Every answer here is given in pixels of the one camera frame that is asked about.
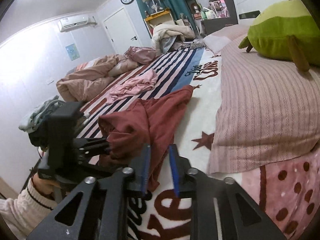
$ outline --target plush toy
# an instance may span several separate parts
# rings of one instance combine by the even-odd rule
[[[275,3],[250,26],[240,49],[252,48],[261,55],[290,60],[300,71],[320,66],[320,30],[301,0]]]

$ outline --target sweater sleeve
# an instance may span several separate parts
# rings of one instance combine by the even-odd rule
[[[17,199],[0,200],[0,215],[15,236],[23,240],[56,206],[55,201],[36,191],[30,179]]]

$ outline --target sweater cuff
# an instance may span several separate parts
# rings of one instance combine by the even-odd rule
[[[37,202],[40,206],[42,206],[44,208],[47,208],[49,210],[53,210],[57,206],[57,203],[55,201],[50,200],[50,199],[45,198],[44,196],[40,195],[40,193],[33,186],[31,179],[29,179],[27,191],[28,191],[27,198],[31,198],[33,201]]]

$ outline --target plush toy leg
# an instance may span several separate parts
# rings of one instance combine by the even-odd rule
[[[248,36],[247,37],[245,37],[244,39],[243,39],[243,41],[241,41],[241,43],[240,43],[240,45],[239,45],[239,47],[238,47],[239,49],[244,49],[244,48],[247,48],[247,53],[249,53],[251,50],[252,50],[252,45],[251,45],[251,43],[250,43],[250,41],[249,41],[249,39],[248,39]]]
[[[310,65],[302,49],[299,47],[296,37],[294,35],[287,36],[287,42],[291,58],[298,70],[307,72],[310,69]]]

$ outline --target striped blanket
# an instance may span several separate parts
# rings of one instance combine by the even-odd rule
[[[90,117],[78,137],[102,137],[98,126],[100,115],[123,111],[137,98],[160,98],[190,84],[195,89],[184,118],[175,132],[174,142],[181,156],[188,158],[193,167],[205,172],[215,132],[215,116],[221,105],[220,67],[221,57],[216,57],[209,49],[184,49],[162,55],[150,65],[122,74],[100,95],[84,105],[82,111],[90,113]],[[112,86],[142,75],[150,68],[158,74],[154,90],[106,106],[105,93]],[[98,156],[93,157],[90,163],[96,164],[98,159]],[[174,198],[167,157],[158,181],[160,186],[148,193],[147,200],[129,200],[130,236],[134,239],[188,239],[191,201]]]

